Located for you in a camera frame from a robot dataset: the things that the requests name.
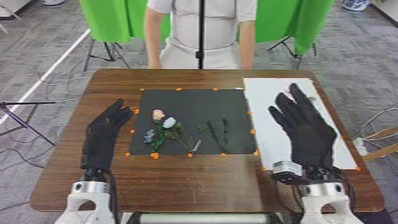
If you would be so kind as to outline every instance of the black robotic glove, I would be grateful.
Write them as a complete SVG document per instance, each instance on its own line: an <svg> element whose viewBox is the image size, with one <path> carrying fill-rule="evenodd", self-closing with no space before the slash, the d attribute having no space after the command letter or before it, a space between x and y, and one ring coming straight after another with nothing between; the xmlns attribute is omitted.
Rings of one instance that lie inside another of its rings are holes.
<svg viewBox="0 0 398 224"><path fill-rule="evenodd" d="M129 108L122 108L122 99L106 108L84 130L81 169L109 169L118 130L132 117Z"/></svg>
<svg viewBox="0 0 398 224"><path fill-rule="evenodd" d="M278 109L271 106L267 110L289 137L291 161L303 167L331 169L331 145L337 134L296 84L289 86L289 93L294 102L278 93L275 99Z"/></svg>

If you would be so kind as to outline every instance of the wooden table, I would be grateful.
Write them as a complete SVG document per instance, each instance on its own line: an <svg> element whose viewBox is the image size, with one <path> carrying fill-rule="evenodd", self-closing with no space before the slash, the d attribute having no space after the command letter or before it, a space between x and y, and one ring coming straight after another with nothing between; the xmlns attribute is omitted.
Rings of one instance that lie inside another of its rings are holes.
<svg viewBox="0 0 398 224"><path fill-rule="evenodd" d="M347 139L342 124L314 75L307 71L239 70L99 70L63 129L60 143L40 175L29 205L38 211L63 211L70 184L77 181L84 127L116 98L138 107L140 89L230 89L246 78L310 78L328 108L344 142L360 167L346 171L356 192L358 212L383 208L383 198L369 171ZM269 212L283 211L275 199L275 185L252 155L129 156L132 120L125 124L115 145L111 171L116 179L118 210L145 212ZM296 209L289 188L283 203Z"/></svg>

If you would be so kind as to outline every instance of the tripod stand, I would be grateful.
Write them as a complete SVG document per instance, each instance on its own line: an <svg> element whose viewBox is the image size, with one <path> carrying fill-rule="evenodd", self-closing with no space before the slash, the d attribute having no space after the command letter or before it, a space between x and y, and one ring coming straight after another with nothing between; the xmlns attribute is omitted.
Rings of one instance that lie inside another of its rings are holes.
<svg viewBox="0 0 398 224"><path fill-rule="evenodd" d="M122 64L129 68L127 62L124 60L124 57L122 57L120 51L118 51L122 49L118 43L102 42L102 47L104 47L104 50L106 50L106 56L108 56L108 58L102 58L100 56L92 55L93 43L95 43L95 40L92 39L90 40L90 47L88 47L88 54L86 54L84 64L83 64L83 72L86 71L86 68L88 68L90 58L97 58L97 59L100 59L100 60L104 60L108 62L115 62L120 59Z"/></svg>
<svg viewBox="0 0 398 224"><path fill-rule="evenodd" d="M45 140L45 142L51 144L51 146L54 146L54 143L49 141L49 139L45 138L45 136L38 133L38 131L33 129L33 127L28 125L31 116L33 116L33 112L35 109L38 107L38 105L42 104L54 104L54 102L28 102L28 103L0 103L0 110L3 111L3 113L8 115L8 117L12 118L12 120L15 121L15 123L19 124L19 127L12 128L10 130L6 130L3 133L0 133L0 136L6 135L8 133L12 133L13 131L17 131L21 128L26 128L37 135L38 137ZM26 121L22 121L22 119L17 117L17 115L12 113L12 111L8 110L6 106L10 105L33 105L33 110L29 112Z"/></svg>
<svg viewBox="0 0 398 224"><path fill-rule="evenodd" d="M289 55L291 57L296 59L296 70L299 69L299 65L301 65L301 54L294 54L294 52L289 49L289 46L285 44L287 39L291 38L291 36L287 36L278 42L276 44L269 47L267 51L273 50L273 48L282 44L282 46L285 47L287 51L289 51ZM312 44L312 50L314 50L314 56L315 56L315 44Z"/></svg>

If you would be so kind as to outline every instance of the light stand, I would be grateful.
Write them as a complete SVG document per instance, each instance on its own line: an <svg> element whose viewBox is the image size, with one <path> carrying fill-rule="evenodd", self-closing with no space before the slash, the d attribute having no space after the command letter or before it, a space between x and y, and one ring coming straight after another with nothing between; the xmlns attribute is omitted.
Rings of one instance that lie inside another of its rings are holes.
<svg viewBox="0 0 398 224"><path fill-rule="evenodd" d="M196 68L204 68L204 7L205 0L198 0L198 51L195 52Z"/></svg>
<svg viewBox="0 0 398 224"><path fill-rule="evenodd" d="M124 64L125 68L129 69L127 62L124 60L124 57L122 57L120 51L118 51L118 49L122 49L118 43L102 42L102 47L104 47L104 51L106 51L108 58L102 58L100 56L92 55L93 43L95 43L95 40L92 39L90 40L90 47L88 47L88 54L86 54L84 64L83 64L83 72L88 69L90 58L97 58L97 59L104 60L106 62L115 62L120 59L122 64Z"/></svg>
<svg viewBox="0 0 398 224"><path fill-rule="evenodd" d="M49 141L49 139L45 138L45 136L38 133L38 131L33 129L33 127L28 125L28 121L31 119L31 114L35 112L37 106L42 104L54 104L54 102L26 102L26 103L0 103L0 110L3 111L3 113L8 115L8 117L12 118L12 120L15 121L15 123L21 125L19 127L15 127L13 129L6 130L3 133L0 133L0 136L6 135L8 133L12 133L13 131L17 131L21 128L26 128L38 136L40 138L45 140L45 142L51 144L51 146L54 146L54 143ZM17 115L12 113L12 111L8 110L6 106L10 105L33 105L33 110L29 112L28 115L28 119L26 121L22 121L22 119L17 117Z"/></svg>
<svg viewBox="0 0 398 224"><path fill-rule="evenodd" d="M289 51L289 55L291 57L296 59L296 70L299 69L299 64L301 64L301 54L294 54L292 50L289 49L289 46L285 44L287 39L291 38L291 36L287 36L278 42L276 44L271 46L271 48L267 49L267 51L273 50L273 48L282 44L282 46L285 47L287 51ZM314 56L315 56L315 44L312 44L312 50L314 50Z"/></svg>

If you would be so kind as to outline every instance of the black mat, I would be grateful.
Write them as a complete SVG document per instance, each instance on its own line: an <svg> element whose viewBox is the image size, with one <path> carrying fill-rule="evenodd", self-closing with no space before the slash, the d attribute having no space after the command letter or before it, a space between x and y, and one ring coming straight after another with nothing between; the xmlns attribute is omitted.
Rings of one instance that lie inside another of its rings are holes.
<svg viewBox="0 0 398 224"><path fill-rule="evenodd" d="M207 128L207 121L211 121L227 154L253 153L255 141L250 134L252 125L241 90L143 91L129 147L131 154L134 155L145 155L152 152L150 145L143 144L143 136L145 132L156 127L152 123L154 109L163 110L164 118L173 117L177 122L180 122L186 136L193 138L193 144L200 140L196 154L220 154L218 144ZM223 144L221 119L227 120L227 145ZM163 155L180 155L188 153L188 150L173 140L166 140L157 152Z"/></svg>

